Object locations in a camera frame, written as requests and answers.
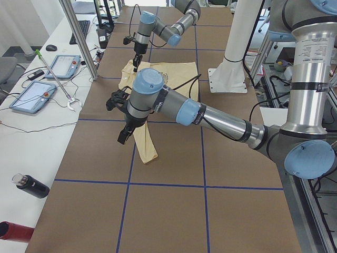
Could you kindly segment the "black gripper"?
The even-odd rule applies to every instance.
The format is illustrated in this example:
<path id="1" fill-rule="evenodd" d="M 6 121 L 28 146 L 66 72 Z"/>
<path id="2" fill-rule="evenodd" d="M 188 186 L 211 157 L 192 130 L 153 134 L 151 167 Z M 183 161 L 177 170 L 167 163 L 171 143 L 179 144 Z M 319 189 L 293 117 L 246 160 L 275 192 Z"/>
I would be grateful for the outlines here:
<path id="1" fill-rule="evenodd" d="M 121 130 L 118 136 L 118 143 L 125 144 L 129 137 L 133 134 L 135 128 L 141 127 L 144 125 L 147 117 L 149 115 L 149 111 L 131 111 L 126 110 L 125 112 L 125 120 L 126 126 Z"/>
<path id="2" fill-rule="evenodd" d="M 133 58 L 133 72 L 137 72 L 142 62 L 143 54 L 146 54 L 148 44 L 143 44 L 138 41 L 134 43 L 135 57 Z"/>

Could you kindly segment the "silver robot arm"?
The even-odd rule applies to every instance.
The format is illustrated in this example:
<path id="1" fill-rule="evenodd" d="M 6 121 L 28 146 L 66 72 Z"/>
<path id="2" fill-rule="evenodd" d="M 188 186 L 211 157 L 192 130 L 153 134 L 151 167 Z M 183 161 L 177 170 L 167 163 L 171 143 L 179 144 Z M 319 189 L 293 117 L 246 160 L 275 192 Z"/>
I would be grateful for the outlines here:
<path id="1" fill-rule="evenodd" d="M 106 103 L 108 110 L 117 107 L 125 115 L 119 143 L 156 112 L 181 125 L 201 125 L 246 143 L 296 177 L 315 179 L 328 172 L 336 155 L 326 141 L 322 117 L 330 87 L 336 1 L 273 1 L 269 33 L 275 41 L 296 43 L 287 120 L 282 126 L 255 125 L 196 102 L 166 86 L 159 71 L 145 68 L 137 73 L 131 93 L 119 90 Z"/>
<path id="2" fill-rule="evenodd" d="M 135 57 L 133 59 L 134 72 L 138 71 L 143 55 L 146 54 L 151 35 L 154 33 L 165 43 L 176 47 L 186 30 L 196 24 L 201 17 L 201 7 L 197 1 L 171 1 L 183 16 L 172 25 L 165 24 L 157 15 L 143 11 L 141 13 L 138 30 L 131 39 L 134 41 Z"/>

